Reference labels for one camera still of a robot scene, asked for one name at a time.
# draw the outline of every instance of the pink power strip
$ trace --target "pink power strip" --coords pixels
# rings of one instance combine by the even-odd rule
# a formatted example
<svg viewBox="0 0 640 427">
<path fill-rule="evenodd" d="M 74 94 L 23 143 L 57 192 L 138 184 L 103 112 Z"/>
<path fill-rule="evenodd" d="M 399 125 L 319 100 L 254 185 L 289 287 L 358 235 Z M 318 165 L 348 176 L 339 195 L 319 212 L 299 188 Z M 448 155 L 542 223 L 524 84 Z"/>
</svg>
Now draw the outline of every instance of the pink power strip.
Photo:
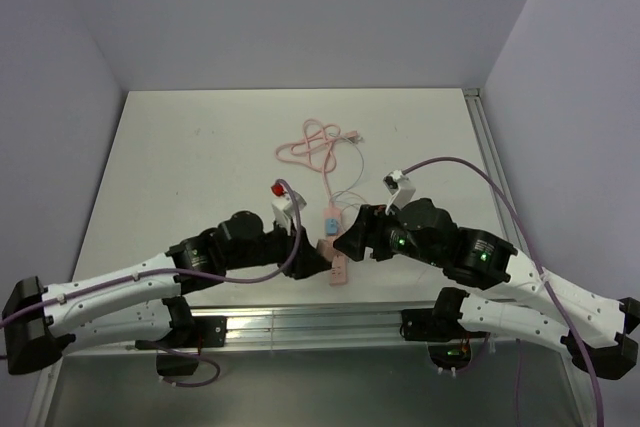
<svg viewBox="0 0 640 427">
<path fill-rule="evenodd" d="M 335 206 L 327 207 L 324 209 L 325 225 L 328 220 L 334 219 L 338 222 L 338 225 L 342 225 L 342 212 Z M 337 239 L 337 235 L 327 235 L 327 241 L 333 245 L 333 241 Z M 347 256 L 336 252 L 336 255 L 331 260 L 331 277 L 329 278 L 329 285 L 344 285 L 347 283 Z"/>
</svg>

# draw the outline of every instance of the white connector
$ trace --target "white connector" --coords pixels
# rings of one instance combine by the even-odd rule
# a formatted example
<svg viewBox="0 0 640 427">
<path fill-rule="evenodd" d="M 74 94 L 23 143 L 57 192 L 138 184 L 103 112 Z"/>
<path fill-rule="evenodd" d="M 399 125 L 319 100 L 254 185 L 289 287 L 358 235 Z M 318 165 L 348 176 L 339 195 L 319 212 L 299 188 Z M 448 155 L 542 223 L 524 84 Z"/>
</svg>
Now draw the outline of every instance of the white connector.
<svg viewBox="0 0 640 427">
<path fill-rule="evenodd" d="M 304 198 L 297 192 L 294 192 L 296 196 L 296 200 L 298 201 L 298 208 L 300 211 L 307 206 L 307 202 Z M 293 201 L 289 194 L 283 194 L 279 197 L 276 197 L 271 201 L 271 207 L 273 208 L 273 215 L 275 216 L 276 222 L 283 229 L 287 229 L 288 233 L 291 233 L 291 220 L 295 215 L 293 208 Z"/>
<path fill-rule="evenodd" d="M 416 188 L 409 180 L 409 177 L 404 175 L 401 170 L 394 170 L 387 175 L 384 178 L 384 185 L 387 186 L 387 189 L 392 194 L 387 201 L 386 214 L 389 214 L 392 205 L 402 209 L 411 202 L 413 194 L 416 193 Z"/>
</svg>

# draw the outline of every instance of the pink cable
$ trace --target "pink cable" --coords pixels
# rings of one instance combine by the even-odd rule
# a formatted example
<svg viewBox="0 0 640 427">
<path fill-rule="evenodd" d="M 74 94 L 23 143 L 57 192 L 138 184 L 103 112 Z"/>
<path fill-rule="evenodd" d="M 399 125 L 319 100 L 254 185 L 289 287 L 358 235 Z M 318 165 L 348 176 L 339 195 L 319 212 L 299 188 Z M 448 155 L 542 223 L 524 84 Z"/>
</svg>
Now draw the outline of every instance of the pink cable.
<svg viewBox="0 0 640 427">
<path fill-rule="evenodd" d="M 309 134 L 309 127 L 316 125 L 318 130 Z M 336 129 L 335 136 L 329 136 L 327 129 Z M 329 205 L 333 205 L 331 198 L 331 187 L 329 187 L 329 179 L 327 174 L 333 172 L 338 166 L 338 161 L 333 153 L 333 147 L 336 142 L 342 140 L 340 137 L 341 130 L 337 124 L 323 124 L 317 119 L 307 119 L 302 124 L 302 138 L 295 142 L 288 142 L 282 144 L 275 150 L 276 159 L 281 162 L 287 162 L 289 164 L 299 164 L 322 174 L 322 182 L 324 183 L 324 189 L 329 198 Z M 289 149 L 290 158 L 282 157 L 280 152 L 285 149 Z M 312 155 L 325 149 L 326 153 L 322 165 L 320 167 L 314 165 Z M 306 157 L 306 160 L 299 160 L 300 157 Z"/>
</svg>

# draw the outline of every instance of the blue block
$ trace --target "blue block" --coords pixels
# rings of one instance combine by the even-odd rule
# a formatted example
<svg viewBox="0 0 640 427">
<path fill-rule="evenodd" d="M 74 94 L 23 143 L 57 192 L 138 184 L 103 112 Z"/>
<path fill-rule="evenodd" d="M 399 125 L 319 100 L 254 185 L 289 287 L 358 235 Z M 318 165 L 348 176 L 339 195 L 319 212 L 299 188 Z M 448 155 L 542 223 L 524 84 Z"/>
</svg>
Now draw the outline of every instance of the blue block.
<svg viewBox="0 0 640 427">
<path fill-rule="evenodd" d="M 325 219 L 324 231 L 326 235 L 338 235 L 339 224 L 337 219 Z"/>
</svg>

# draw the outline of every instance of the red button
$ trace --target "red button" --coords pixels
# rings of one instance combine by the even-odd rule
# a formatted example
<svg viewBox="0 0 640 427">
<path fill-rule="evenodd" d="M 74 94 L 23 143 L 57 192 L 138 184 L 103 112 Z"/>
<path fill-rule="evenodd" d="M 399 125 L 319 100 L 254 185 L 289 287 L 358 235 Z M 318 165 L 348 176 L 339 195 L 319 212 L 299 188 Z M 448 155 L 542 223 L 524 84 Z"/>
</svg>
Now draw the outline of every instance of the red button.
<svg viewBox="0 0 640 427">
<path fill-rule="evenodd" d="M 284 195 L 284 187 L 282 184 L 276 182 L 271 186 L 271 192 L 273 192 L 276 197 L 282 197 Z"/>
</svg>

